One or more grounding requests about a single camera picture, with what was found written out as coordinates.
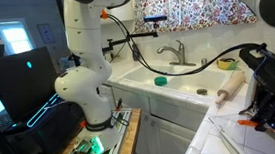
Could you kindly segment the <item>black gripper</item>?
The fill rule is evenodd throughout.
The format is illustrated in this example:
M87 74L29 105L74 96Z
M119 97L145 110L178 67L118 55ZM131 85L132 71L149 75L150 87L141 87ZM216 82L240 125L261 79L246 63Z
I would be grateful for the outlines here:
M264 48L241 49L239 57L254 72L251 120L257 131L275 130L275 54Z

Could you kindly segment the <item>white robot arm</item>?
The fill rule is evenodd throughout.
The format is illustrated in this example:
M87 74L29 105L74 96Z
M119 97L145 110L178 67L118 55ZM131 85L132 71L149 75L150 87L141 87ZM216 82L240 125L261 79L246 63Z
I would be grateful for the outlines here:
M64 0L63 12L67 46L85 61L55 79L59 96L77 103L85 114L85 130L80 137L90 141L91 153L102 154L121 140L114 128L109 102L97 88L110 77L112 68L104 58L101 41L101 12L130 0ZM262 21L275 27L275 0L240 0L248 4Z

